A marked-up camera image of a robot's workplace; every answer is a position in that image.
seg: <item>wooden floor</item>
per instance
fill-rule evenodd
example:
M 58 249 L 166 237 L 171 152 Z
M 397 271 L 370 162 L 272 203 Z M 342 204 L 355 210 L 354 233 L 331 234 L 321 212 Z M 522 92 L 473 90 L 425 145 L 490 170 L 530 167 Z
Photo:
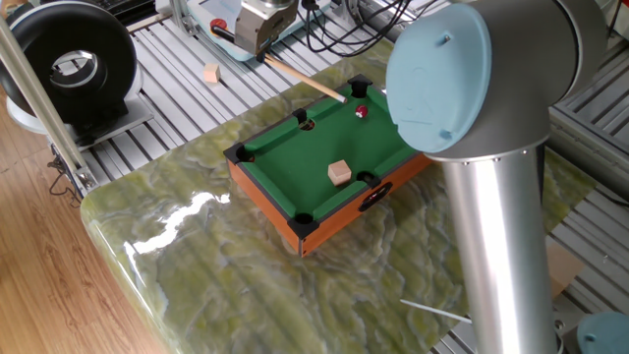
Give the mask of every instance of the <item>wooden floor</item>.
M 92 246 L 43 136 L 0 92 L 0 354 L 162 353 Z M 64 179 L 56 190 L 70 184 Z

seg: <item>mini pool table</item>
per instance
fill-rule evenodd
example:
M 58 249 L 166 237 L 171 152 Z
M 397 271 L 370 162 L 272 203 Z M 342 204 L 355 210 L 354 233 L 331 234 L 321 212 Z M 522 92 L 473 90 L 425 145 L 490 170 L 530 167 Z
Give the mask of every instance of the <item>mini pool table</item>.
M 338 89 L 346 104 L 322 98 L 225 150 L 234 181 L 302 257 L 430 164 L 399 137 L 371 84 L 355 77 Z M 335 187 L 327 171 L 339 160 L 352 178 Z

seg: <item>orange wooden frame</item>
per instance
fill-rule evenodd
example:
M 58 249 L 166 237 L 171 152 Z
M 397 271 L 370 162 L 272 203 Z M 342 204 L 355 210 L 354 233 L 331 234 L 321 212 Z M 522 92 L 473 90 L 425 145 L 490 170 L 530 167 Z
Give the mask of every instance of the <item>orange wooden frame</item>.
M 352 222 L 361 215 L 359 211 L 360 205 L 365 198 L 369 197 L 380 187 L 391 183 L 392 187 L 389 193 L 395 191 L 398 187 L 406 183 L 413 176 L 418 174 L 430 164 L 430 160 L 423 154 L 418 153 L 405 163 L 397 166 L 394 170 L 384 177 L 381 182 L 374 188 L 364 191 L 362 194 L 343 205 L 340 209 L 331 215 L 327 215 L 325 219 L 319 222 L 318 228 L 308 236 L 300 239 L 300 237 L 289 226 L 288 220 L 280 210 L 266 197 L 266 194 L 259 189 L 256 183 L 243 171 L 241 166 L 227 161 L 229 171 L 232 178 L 245 191 L 249 198 L 256 203 L 264 215 L 273 223 L 279 233 L 288 241 L 288 243 L 297 251 L 301 257 L 306 256 L 312 250 L 321 245 L 325 240 L 340 231 L 347 224 Z

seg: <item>red ball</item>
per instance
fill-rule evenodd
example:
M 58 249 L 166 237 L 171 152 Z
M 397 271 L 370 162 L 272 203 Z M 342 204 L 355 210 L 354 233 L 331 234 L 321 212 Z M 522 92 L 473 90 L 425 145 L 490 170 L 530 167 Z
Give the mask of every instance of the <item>red ball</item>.
M 367 117 L 368 113 L 369 113 L 369 111 L 367 110 L 367 107 L 364 104 L 361 104 L 358 107 L 356 107 L 356 116 L 357 117 L 365 118 L 365 117 Z

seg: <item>white stick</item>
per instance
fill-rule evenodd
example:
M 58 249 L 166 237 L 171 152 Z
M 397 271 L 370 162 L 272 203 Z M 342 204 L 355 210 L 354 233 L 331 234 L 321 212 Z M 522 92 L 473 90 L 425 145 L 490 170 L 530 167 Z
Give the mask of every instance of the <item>white stick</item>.
M 416 307 L 418 309 L 422 309 L 422 310 L 426 310 L 426 311 L 429 311 L 429 312 L 432 312 L 432 313 L 435 313 L 435 314 L 438 314 L 438 315 L 446 316 L 446 317 L 449 317 L 449 318 L 454 319 L 454 320 L 459 320 L 459 321 L 464 322 L 466 324 L 470 324 L 470 325 L 472 324 L 472 320 L 464 318 L 464 317 L 461 317 L 461 316 L 457 316 L 457 315 L 454 315 L 454 314 L 450 314 L 449 312 L 441 311 L 441 310 L 438 310 L 438 309 L 435 309 L 435 308 L 432 308 L 432 307 L 426 306 L 426 305 L 416 304 L 414 302 L 410 302 L 410 301 L 404 300 L 404 299 L 402 299 L 400 301 L 403 304 L 406 304 L 406 305 L 409 305 L 409 306 L 413 306 L 413 307 Z

